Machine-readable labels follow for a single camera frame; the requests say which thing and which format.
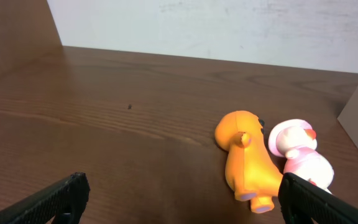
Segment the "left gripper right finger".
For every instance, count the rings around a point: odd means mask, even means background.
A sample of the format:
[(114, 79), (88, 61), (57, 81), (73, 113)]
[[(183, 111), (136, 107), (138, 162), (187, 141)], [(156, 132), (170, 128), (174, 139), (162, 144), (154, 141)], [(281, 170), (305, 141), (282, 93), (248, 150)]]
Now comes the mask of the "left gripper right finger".
[(286, 224), (358, 224), (358, 209), (293, 173), (283, 175), (278, 191)]

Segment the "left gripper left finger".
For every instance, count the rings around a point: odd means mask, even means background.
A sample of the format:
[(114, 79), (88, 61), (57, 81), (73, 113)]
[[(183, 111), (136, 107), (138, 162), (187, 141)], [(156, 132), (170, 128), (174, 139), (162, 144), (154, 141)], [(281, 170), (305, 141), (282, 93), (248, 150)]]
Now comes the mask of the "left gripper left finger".
[(0, 211), (0, 224), (79, 223), (89, 200), (83, 172), (68, 177)]

